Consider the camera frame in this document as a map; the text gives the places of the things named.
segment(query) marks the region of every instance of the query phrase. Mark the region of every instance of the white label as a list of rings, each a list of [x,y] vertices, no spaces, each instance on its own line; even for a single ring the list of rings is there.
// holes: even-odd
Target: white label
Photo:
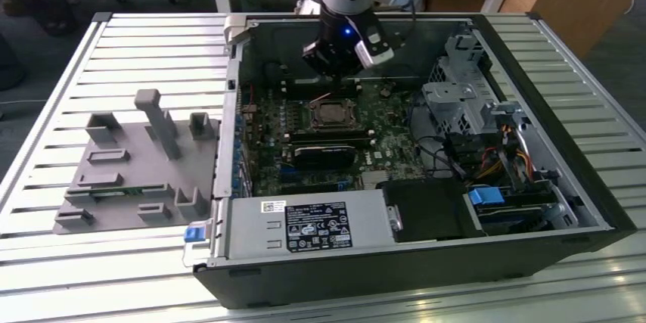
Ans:
[[[285,200],[266,200],[261,206],[262,213],[270,212],[285,212],[285,205],[287,202]]]
[[[338,236],[333,236],[335,241],[349,241],[350,240],[350,235],[349,234],[341,234]]]

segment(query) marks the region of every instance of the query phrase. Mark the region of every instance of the motherboard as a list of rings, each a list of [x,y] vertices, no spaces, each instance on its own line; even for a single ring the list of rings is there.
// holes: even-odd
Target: motherboard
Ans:
[[[242,106],[253,194],[375,189],[426,175],[409,134],[414,91],[386,79],[250,87]]]

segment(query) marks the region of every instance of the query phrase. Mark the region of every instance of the warning label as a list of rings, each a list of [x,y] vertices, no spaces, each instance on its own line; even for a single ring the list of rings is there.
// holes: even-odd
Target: warning label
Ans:
[[[353,247],[346,202],[286,206],[285,221],[290,252]]]

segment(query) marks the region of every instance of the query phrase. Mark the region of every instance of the green circuit board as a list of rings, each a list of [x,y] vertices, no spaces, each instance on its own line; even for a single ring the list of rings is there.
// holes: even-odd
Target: green circuit board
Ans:
[[[255,196],[362,190],[362,173],[371,171],[385,171],[381,175],[393,180],[425,177],[406,122],[413,92],[389,90],[385,96],[386,88],[381,80],[362,82],[358,97],[345,99],[354,105],[358,128],[374,130],[375,144],[358,148],[350,168],[307,172],[298,171],[290,163],[293,146],[283,139],[289,130],[311,130],[310,100],[287,101],[273,89],[255,95],[254,113],[243,114]]]

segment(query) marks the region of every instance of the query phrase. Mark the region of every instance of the barcode sticker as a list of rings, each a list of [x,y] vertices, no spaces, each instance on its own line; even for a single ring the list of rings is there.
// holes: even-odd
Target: barcode sticker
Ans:
[[[265,200],[262,203],[261,212],[262,213],[271,213],[271,212],[285,212],[285,205],[287,202],[285,200]]]

